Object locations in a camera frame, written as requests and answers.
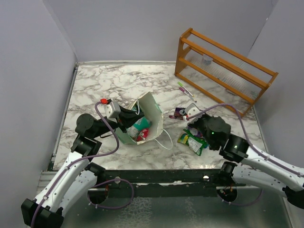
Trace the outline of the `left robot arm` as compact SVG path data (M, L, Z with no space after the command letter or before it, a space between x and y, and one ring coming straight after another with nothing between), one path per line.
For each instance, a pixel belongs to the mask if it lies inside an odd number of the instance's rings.
M33 199L25 199L21 205L24 223L31 228L59 228L71 207L91 187L104 184L104 168L92 163L99 157L102 145L96 138L111 132L119 142L115 130L126 132L144 117L141 110L129 110L118 103L108 101L106 116L97 111L99 119L90 114L82 114L76 121L77 137L64 164L49 184Z

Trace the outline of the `purple snack packet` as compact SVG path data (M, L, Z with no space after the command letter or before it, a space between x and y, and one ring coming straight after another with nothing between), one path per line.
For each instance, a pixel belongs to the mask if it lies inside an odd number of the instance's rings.
M185 108L176 107L174 114L169 115L170 119L183 120L183 117L186 116Z

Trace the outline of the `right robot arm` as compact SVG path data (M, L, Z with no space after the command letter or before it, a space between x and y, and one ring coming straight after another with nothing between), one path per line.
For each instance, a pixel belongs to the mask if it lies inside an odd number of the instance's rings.
M189 125L202 133L210 150L226 159L219 182L246 184L270 189L287 198L292 205L304 207L304 170L278 159L242 137L231 133L231 126L221 117L202 114Z

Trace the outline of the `green printed paper bag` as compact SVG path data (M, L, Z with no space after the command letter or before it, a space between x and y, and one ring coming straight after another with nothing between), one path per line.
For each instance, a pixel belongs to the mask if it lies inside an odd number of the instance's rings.
M123 144L141 145L150 141L156 141L166 150L173 148L173 141L170 136L170 147L165 147L157 140L163 132L168 132L163 128L163 113L156 103L152 93L145 93L139 97L136 102L129 105L128 109L135 111L136 117L140 114L143 114L143 117L137 120L130 127L127 127L126 133L122 132L120 129L116 130L116 134Z

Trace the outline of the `green snack packet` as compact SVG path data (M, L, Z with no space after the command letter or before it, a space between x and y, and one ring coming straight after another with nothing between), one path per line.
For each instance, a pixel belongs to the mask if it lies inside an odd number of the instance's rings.
M182 133L177 139L177 143L188 146L198 156L201 156L202 151L209 146L203 138L202 133L192 127L186 127L182 130Z

